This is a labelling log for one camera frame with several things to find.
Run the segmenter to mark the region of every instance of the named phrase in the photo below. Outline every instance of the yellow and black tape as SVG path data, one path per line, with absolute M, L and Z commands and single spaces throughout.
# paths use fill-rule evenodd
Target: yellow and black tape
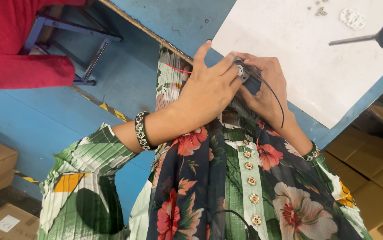
M 107 103 L 101 102 L 100 100 L 96 99 L 93 95 L 90 95 L 89 93 L 85 92 L 84 90 L 80 89 L 77 86 L 70 86 L 73 91 L 80 93 L 84 98 L 88 99 L 89 101 L 93 102 L 94 104 L 98 105 L 102 109 L 110 112 L 114 116 L 116 116 L 119 119 L 122 119 L 124 122 L 132 121 L 129 117 L 125 116 L 121 112 L 117 111 Z
M 32 179 L 31 177 L 27 176 L 26 174 L 23 174 L 23 173 L 19 172 L 18 170 L 15 170 L 15 175 L 21 177 L 22 179 L 24 179 L 26 181 L 29 181 L 29 182 L 39 186 L 39 181 L 36 181 L 36 180 Z

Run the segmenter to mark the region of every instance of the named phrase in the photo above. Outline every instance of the woman's right hand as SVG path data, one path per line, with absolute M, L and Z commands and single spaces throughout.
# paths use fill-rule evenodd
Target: woman's right hand
M 208 40 L 194 55 L 193 73 L 178 100 L 170 106 L 176 108 L 178 114 L 187 116 L 182 122 L 187 132 L 218 117 L 242 85 L 237 76 L 239 68 L 232 65 L 235 52 L 229 53 L 215 66 L 206 67 L 204 58 L 211 44 Z

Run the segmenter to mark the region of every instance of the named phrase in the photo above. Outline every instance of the red cloth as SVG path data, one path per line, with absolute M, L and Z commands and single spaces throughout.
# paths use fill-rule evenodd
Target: red cloth
M 68 86 L 75 69 L 57 55 L 17 55 L 29 36 L 36 11 L 43 6 L 76 5 L 85 0 L 0 0 L 0 89 Z

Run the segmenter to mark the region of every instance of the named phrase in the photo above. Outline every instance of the wire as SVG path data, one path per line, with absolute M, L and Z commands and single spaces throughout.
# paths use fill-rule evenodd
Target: wire
M 283 123 L 285 122 L 285 113 L 283 112 L 283 107 L 282 105 L 280 104 L 280 101 L 279 101 L 279 98 L 277 98 L 276 94 L 274 93 L 273 89 L 270 87 L 270 85 L 255 71 L 253 70 L 250 70 L 251 72 L 253 72 L 259 79 L 261 79 L 261 81 L 263 81 L 267 87 L 269 87 L 269 89 L 271 90 L 271 92 L 273 93 L 273 95 L 276 97 L 277 99 L 277 102 L 279 103 L 279 106 L 280 106 L 280 110 L 282 110 L 282 128 L 283 128 Z
M 173 69 L 175 69 L 175 70 L 177 70 L 177 71 L 180 71 L 180 72 L 184 72 L 184 73 L 188 73 L 188 74 L 191 74 L 191 72 L 187 72 L 187 71 L 184 71 L 184 70 L 181 70 L 181 69 L 178 69 L 178 68 L 174 68 L 174 67 L 172 67 L 171 65 L 169 65 L 168 63 L 165 63 L 166 65 L 168 65 L 169 67 L 171 67 L 171 68 L 173 68 Z

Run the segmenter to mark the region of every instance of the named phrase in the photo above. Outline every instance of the bangle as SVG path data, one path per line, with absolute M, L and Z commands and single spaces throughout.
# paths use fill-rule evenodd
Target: bangle
M 150 146 L 150 143 L 148 142 L 147 134 L 145 133 L 145 125 L 144 125 L 144 118 L 150 113 L 148 112 L 140 112 L 135 117 L 135 133 L 137 135 L 137 139 L 139 144 L 141 145 L 142 149 L 146 151 L 152 151 L 157 148 Z
M 320 152 L 317 145 L 313 141 L 311 141 L 311 143 L 313 144 L 313 148 L 307 155 L 303 156 L 305 161 L 312 161 L 314 158 L 316 158 L 317 154 L 319 154 Z

